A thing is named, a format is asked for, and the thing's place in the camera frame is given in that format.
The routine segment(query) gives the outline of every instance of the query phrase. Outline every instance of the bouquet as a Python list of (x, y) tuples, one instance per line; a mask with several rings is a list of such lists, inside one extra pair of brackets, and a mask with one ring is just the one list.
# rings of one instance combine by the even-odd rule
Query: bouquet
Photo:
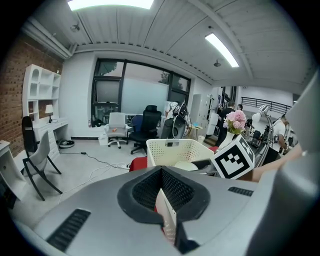
[(223, 127), (228, 129), (229, 133), (240, 134), (245, 129), (246, 115), (243, 111), (237, 110), (230, 112), (224, 119)]

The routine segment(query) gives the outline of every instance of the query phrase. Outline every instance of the man in black shirt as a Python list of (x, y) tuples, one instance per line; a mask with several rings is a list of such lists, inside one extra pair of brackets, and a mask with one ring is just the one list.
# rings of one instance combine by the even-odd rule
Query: man in black shirt
[(225, 140), (227, 136), (228, 130), (227, 128), (224, 128), (223, 125), (224, 125), (227, 114), (229, 114), (230, 112), (234, 112), (235, 111), (234, 108), (235, 108), (235, 102), (233, 100), (230, 100), (228, 107), (222, 110), (219, 114), (219, 120), (220, 120), (219, 131), (220, 132), (219, 132), (218, 140), (215, 143), (217, 147), (220, 146), (220, 144)]

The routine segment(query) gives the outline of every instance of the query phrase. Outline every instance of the white office chair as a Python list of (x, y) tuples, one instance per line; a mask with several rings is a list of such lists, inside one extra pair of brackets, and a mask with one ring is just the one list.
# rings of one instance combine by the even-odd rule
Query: white office chair
[(118, 148), (121, 149), (120, 142), (128, 144), (125, 113), (111, 112), (109, 124), (104, 127), (104, 130), (108, 137), (108, 147), (110, 147), (112, 143), (117, 143)]
[(41, 199), (44, 201), (45, 198), (40, 193), (38, 187), (36, 186), (33, 175), (39, 174), (41, 178), (43, 178), (52, 188), (54, 188), (57, 192), (62, 194), (62, 192), (57, 189), (46, 177), (45, 175), (45, 167), (47, 165), (47, 160), (52, 164), (54, 169), (58, 172), (58, 174), (61, 174), (61, 172), (58, 170), (58, 168), (55, 166), (55, 164), (52, 162), (52, 160), (49, 157), (50, 152), (50, 144), (49, 144), (49, 136), (48, 131), (46, 131), (41, 140), (40, 144), (37, 148), (37, 150), (34, 152), (34, 154), (30, 155), (29, 157), (23, 159), (24, 168), (26, 170), (26, 173), (29, 176), (29, 179), (34, 187), (34, 189), (37, 191)]

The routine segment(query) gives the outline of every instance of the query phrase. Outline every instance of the ceiling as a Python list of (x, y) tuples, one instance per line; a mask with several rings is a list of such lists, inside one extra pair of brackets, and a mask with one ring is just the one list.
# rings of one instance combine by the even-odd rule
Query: ceiling
[[(274, 1), (154, 0), (150, 10), (99, 6), (72, 12), (47, 1), (33, 17), (66, 48), (135, 51), (172, 61), (214, 86), (262, 86), (300, 94), (316, 62)], [(78, 24), (80, 30), (72, 32)], [(214, 33), (239, 64), (232, 68), (205, 40)]]

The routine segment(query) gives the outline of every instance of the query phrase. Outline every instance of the white vase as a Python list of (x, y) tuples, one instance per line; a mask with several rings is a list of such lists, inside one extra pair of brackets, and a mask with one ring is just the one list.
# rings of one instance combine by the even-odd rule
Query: white vase
[(228, 145), (230, 142), (232, 142), (232, 139), (234, 137), (234, 134), (231, 132), (226, 132), (226, 137), (224, 139), (224, 141), (220, 144), (219, 146), (219, 150), (223, 149), (226, 145)]

